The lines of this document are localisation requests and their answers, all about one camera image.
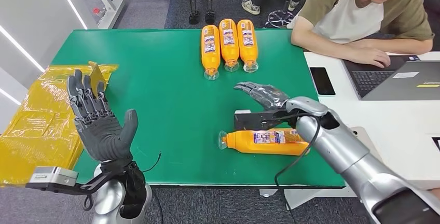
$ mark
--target black cable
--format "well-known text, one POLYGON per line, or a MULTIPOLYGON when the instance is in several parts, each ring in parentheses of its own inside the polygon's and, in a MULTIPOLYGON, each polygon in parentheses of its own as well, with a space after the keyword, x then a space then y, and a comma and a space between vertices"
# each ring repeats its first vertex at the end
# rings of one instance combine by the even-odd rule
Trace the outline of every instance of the black cable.
POLYGON ((93 198, 91 194, 88 194, 86 198, 84 199, 84 203, 82 203, 82 208, 84 211, 89 211, 93 208, 93 198))
POLYGON ((288 201, 287 201, 287 199, 286 199, 286 196, 285 196, 285 194, 284 194, 284 189, 283 188, 281 188, 280 187, 280 184, 278 183, 278 177, 281 175, 281 174, 283 174, 284 172, 286 172, 288 169, 290 169, 291 167, 293 167, 309 150, 310 150, 310 148, 313 146, 313 144, 315 143, 315 141, 316 141, 316 138, 318 137, 318 134, 319 134, 319 130, 321 129, 321 123, 320 123, 320 120, 319 120, 319 117, 317 117, 317 116, 315 116, 315 115, 312 115, 312 114, 307 114, 307 113, 303 113, 303 114, 294 114, 294 115, 290 115, 290 116, 285 116, 285 117, 282 117, 282 118, 279 118, 279 119, 288 119, 288 118, 298 118, 298 117, 304 117, 304 116, 309 116, 309 117, 312 117, 312 118, 315 118, 316 119, 316 121, 317 121, 317 130, 315 131, 315 134, 314 134, 314 136, 313 136, 313 138, 312 138, 312 140, 310 141, 310 143, 309 143, 309 145, 302 151, 302 153, 299 155, 299 157, 297 157, 293 162, 291 162, 290 164, 288 164, 286 167, 284 167, 282 170, 280 170, 276 175, 275 175, 275 178, 274 178, 274 180, 275 180, 275 184, 276 184, 276 186, 277 186, 277 188, 278 188, 278 190, 280 190, 280 191, 282 191, 282 195, 283 195, 283 199, 284 199, 284 202, 286 203, 286 205, 287 205, 287 207, 288 207, 288 210, 289 210, 289 212, 290 212, 290 216, 292 217, 292 219, 293 219, 293 222, 296 224, 296 220, 295 220, 295 217, 293 216, 293 213, 292 213, 292 210, 291 210, 291 208, 290 208, 290 205, 289 205, 289 203, 288 203, 288 201))
POLYGON ((160 220, 161 220, 161 223, 163 224, 162 205, 160 205, 159 198, 157 197, 156 193, 154 193, 154 190, 153 190, 153 189, 152 189, 152 193, 153 193, 153 197, 154 197, 154 199, 156 199, 157 204, 159 205, 160 220))
POLYGON ((153 166, 152 166, 151 168, 149 168, 149 169, 147 169, 147 170, 144 170, 144 171, 141 171, 141 172, 144 173, 144 172, 147 172, 147 171, 151 171, 151 170, 156 166, 156 164, 159 162, 161 156, 162 156, 162 151, 159 152, 159 156, 157 157, 157 160, 156 160, 156 162, 153 164, 153 166))

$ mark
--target yellow plastic package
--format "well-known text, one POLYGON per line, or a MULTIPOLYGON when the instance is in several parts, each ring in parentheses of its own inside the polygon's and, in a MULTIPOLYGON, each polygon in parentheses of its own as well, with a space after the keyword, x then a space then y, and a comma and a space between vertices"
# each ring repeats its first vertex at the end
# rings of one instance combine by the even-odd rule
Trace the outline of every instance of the yellow plastic package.
POLYGON ((83 145, 73 124, 67 77, 79 69, 90 75, 94 87, 99 80, 108 82, 117 68, 118 65, 98 67, 91 62, 48 67, 31 85, 9 127, 0 136, 0 185, 24 185, 36 166, 72 169, 83 145))

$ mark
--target robotic finger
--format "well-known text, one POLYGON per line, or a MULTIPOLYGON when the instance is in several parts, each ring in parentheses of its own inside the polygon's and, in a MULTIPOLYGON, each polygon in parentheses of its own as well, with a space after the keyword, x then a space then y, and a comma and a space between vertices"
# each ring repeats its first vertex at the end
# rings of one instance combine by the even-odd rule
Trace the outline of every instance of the robotic finger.
POLYGON ((100 118, 104 117, 104 106, 100 100, 96 98, 96 96, 92 92, 92 84, 91 84, 91 78, 89 75, 84 76, 84 87, 85 87, 85 94, 88 101, 92 103, 92 106, 94 108, 94 114, 100 118))
POLYGON ((271 85, 265 86, 254 82, 240 82, 234 89, 241 90, 251 96, 265 110, 281 108, 289 99, 289 96, 271 85))
POLYGON ((84 108, 83 101, 80 100, 81 96, 76 90, 76 78, 72 75, 67 78, 67 92, 75 120, 80 120, 83 124, 90 124, 91 120, 84 108))
POLYGON ((79 95, 79 101, 82 103, 84 109, 86 110, 88 117, 91 120, 94 120, 97 118, 95 114, 95 108, 92 105, 92 101, 87 97, 87 90, 83 85, 83 73, 79 69, 75 69, 75 81, 76 81, 76 91, 79 95))

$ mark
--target green tabletop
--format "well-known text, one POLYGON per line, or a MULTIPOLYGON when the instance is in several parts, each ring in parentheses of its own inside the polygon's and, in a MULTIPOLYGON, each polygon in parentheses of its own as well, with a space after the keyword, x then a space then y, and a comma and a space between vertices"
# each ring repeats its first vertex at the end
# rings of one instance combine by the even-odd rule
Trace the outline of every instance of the green tabletop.
MULTIPOLYGON (((275 174, 296 157, 219 150, 220 130, 233 131, 237 109, 262 111, 245 93, 233 90, 240 81, 271 84, 290 97, 318 99, 301 49, 290 44, 289 30, 257 30, 259 70, 248 74, 219 68, 220 77, 203 77, 200 30, 92 30, 70 34, 52 65, 119 64, 106 95, 120 121, 137 110, 139 128, 131 151, 151 184, 273 185, 275 174)), ((74 170, 78 182, 93 177, 97 165, 86 152, 74 170)), ((337 175, 312 150, 280 177, 281 184, 338 187, 337 175)))

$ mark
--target lying bottle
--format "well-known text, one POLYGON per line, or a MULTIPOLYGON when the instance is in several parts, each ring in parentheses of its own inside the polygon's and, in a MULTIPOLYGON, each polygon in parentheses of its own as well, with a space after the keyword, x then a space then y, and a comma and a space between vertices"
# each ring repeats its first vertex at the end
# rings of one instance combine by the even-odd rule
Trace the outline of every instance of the lying bottle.
POLYGON ((218 29, 220 31, 222 57, 225 60, 225 70, 234 72, 240 67, 238 63, 240 49, 238 47, 237 26, 232 19, 223 19, 218 29))
POLYGON ((240 58, 244 62, 243 69, 248 73, 253 73, 258 69, 258 46, 254 24, 247 19, 241 20, 237 24, 237 32, 240 58))
POLYGON ((220 66, 220 37, 215 25, 207 25, 202 29, 202 64, 204 76, 208 80, 218 78, 220 66))
POLYGON ((268 131, 236 131, 218 134, 218 147, 231 148, 242 153, 278 154, 299 156, 308 143, 291 128, 274 128, 268 131))

